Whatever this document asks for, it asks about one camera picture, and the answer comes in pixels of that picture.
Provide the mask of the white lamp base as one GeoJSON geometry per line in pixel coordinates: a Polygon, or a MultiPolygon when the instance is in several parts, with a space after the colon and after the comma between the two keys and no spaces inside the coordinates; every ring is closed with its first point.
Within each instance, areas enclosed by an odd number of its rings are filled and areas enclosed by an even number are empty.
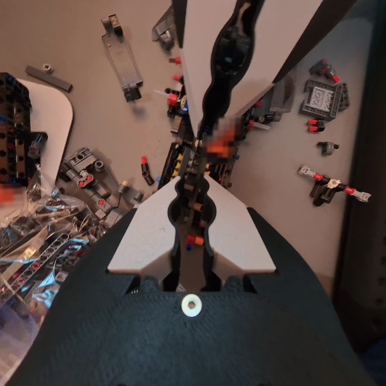
{"type": "Polygon", "coordinates": [[[73,122],[73,107],[58,89],[20,78],[17,81],[29,90],[32,131],[48,135],[41,152],[41,171],[56,182],[73,122]]]}

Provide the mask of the clear bag of lego parts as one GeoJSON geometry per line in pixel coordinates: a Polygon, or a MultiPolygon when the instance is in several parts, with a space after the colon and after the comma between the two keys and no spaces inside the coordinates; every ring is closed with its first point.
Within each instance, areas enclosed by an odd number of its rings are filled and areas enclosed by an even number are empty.
{"type": "Polygon", "coordinates": [[[37,165],[21,209],[1,219],[1,377],[21,362],[63,282],[122,210],[119,199],[108,215],[92,212],[37,165]]]}

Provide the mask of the black lego axle assembly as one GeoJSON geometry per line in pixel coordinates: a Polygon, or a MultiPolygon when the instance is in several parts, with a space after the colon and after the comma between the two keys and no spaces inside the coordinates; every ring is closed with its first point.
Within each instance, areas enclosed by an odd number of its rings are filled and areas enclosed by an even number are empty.
{"type": "Polygon", "coordinates": [[[360,202],[367,203],[372,196],[367,192],[354,189],[340,180],[332,179],[324,174],[311,170],[305,165],[301,165],[297,170],[299,175],[308,177],[314,181],[314,186],[310,192],[313,205],[320,207],[323,204],[330,204],[336,193],[344,192],[354,197],[360,202]]]}

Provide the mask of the dark grey flat lego tile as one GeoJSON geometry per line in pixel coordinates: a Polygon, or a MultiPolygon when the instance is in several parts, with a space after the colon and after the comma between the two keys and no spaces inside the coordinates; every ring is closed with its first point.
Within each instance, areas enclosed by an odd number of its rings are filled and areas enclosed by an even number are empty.
{"type": "Polygon", "coordinates": [[[27,65],[25,71],[28,75],[43,82],[46,82],[51,86],[59,88],[65,92],[70,93],[73,89],[73,85],[71,83],[61,80],[53,76],[52,74],[47,74],[43,71],[43,69],[37,69],[33,66],[27,65]]]}

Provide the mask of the small grey lego connector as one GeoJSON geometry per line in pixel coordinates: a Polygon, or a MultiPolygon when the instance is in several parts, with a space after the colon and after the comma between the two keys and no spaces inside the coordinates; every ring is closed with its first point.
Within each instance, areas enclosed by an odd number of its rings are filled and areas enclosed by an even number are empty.
{"type": "Polygon", "coordinates": [[[144,194],[137,189],[130,187],[128,181],[122,181],[118,187],[118,193],[127,205],[137,208],[141,204],[144,194]]]}

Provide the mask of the grey lego connector black pins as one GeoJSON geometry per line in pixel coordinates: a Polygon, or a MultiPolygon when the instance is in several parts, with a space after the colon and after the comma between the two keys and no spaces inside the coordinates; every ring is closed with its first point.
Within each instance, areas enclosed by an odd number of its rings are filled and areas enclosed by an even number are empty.
{"type": "Polygon", "coordinates": [[[340,148],[339,144],[333,142],[317,142],[316,146],[320,148],[322,156],[330,156],[334,153],[335,150],[340,148]]]}

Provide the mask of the dark grey curved lego panel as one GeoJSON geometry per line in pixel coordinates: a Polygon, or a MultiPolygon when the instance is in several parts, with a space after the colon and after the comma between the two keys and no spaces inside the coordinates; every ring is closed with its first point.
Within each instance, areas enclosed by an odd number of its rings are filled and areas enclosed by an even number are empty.
{"type": "Polygon", "coordinates": [[[101,22],[105,29],[105,33],[101,37],[102,43],[117,75],[126,102],[141,99],[142,76],[126,42],[117,15],[111,14],[103,18],[101,22]]]}
{"type": "Polygon", "coordinates": [[[272,99],[269,106],[270,113],[289,113],[292,110],[295,96],[296,76],[287,74],[273,87],[272,99]]]}

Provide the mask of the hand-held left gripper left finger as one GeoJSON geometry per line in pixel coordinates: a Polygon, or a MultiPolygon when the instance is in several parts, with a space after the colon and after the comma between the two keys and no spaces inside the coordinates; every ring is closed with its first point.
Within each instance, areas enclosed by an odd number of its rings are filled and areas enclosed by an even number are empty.
{"type": "Polygon", "coordinates": [[[181,177],[177,176],[136,209],[107,269],[109,273],[151,276],[165,291],[176,291],[181,248],[181,177]]]}

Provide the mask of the grey lego block red pins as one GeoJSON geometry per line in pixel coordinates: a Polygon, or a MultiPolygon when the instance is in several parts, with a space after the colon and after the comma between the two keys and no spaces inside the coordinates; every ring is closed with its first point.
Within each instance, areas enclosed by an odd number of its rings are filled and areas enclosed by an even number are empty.
{"type": "Polygon", "coordinates": [[[340,81],[336,71],[326,59],[321,59],[309,69],[310,75],[325,76],[325,78],[333,81],[335,84],[340,81]]]}

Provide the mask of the grey lego assembly red axles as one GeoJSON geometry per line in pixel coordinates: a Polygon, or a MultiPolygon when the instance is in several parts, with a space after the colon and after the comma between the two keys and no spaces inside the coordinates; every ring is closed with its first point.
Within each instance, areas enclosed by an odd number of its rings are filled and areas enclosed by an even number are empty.
{"type": "Polygon", "coordinates": [[[106,228],[120,220],[120,198],[114,193],[114,180],[104,162],[83,147],[74,154],[65,156],[59,168],[58,177],[66,183],[74,183],[87,196],[95,216],[106,228]]]}

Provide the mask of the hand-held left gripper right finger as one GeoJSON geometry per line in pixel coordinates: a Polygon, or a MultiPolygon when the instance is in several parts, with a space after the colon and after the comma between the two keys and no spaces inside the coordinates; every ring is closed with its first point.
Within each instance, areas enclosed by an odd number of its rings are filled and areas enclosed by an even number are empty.
{"type": "Polygon", "coordinates": [[[203,272],[206,291],[231,277],[276,271],[248,207],[208,175],[203,176],[203,272]]]}

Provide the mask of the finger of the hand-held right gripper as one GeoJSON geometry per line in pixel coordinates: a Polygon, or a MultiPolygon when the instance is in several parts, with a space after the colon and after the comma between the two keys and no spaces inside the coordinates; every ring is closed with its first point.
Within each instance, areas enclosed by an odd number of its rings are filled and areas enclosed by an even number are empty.
{"type": "Polygon", "coordinates": [[[206,1],[205,120],[241,115],[268,91],[321,1],[206,1]]]}
{"type": "Polygon", "coordinates": [[[211,84],[211,55],[236,0],[188,0],[181,59],[194,133],[203,118],[203,98],[211,84]]]}

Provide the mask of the lego car chassis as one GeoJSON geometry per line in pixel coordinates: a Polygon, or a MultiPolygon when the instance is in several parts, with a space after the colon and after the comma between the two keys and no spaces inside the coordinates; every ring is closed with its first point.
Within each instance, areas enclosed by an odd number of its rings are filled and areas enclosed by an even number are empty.
{"type": "Polygon", "coordinates": [[[237,114],[235,123],[226,123],[231,92],[247,72],[255,42],[254,26],[264,1],[236,1],[230,19],[216,36],[210,56],[211,80],[203,96],[203,117],[193,133],[193,103],[188,100],[188,80],[177,76],[181,91],[167,88],[169,92],[167,115],[174,119],[178,129],[176,141],[171,144],[158,189],[181,176],[182,214],[189,231],[185,240],[187,252],[204,244],[204,231],[208,220],[202,214],[204,196],[200,175],[212,177],[224,188],[230,183],[234,163],[239,159],[239,144],[253,127],[249,108],[247,113],[237,114]]]}

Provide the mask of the grey square lego frame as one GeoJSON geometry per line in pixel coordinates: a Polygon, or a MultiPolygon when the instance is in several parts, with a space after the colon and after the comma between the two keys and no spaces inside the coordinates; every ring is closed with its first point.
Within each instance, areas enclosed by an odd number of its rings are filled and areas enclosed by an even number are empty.
{"type": "Polygon", "coordinates": [[[305,83],[307,93],[299,107],[299,114],[330,122],[336,115],[350,106],[349,91],[346,83],[325,84],[309,79],[305,83]]]}

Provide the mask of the black lego frame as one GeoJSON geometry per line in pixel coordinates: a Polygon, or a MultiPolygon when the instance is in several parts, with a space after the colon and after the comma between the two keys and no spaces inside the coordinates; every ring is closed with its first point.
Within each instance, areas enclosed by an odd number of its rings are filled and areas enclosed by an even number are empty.
{"type": "Polygon", "coordinates": [[[40,163],[48,135],[31,129],[29,90],[7,72],[0,74],[0,182],[27,187],[40,163]]]}

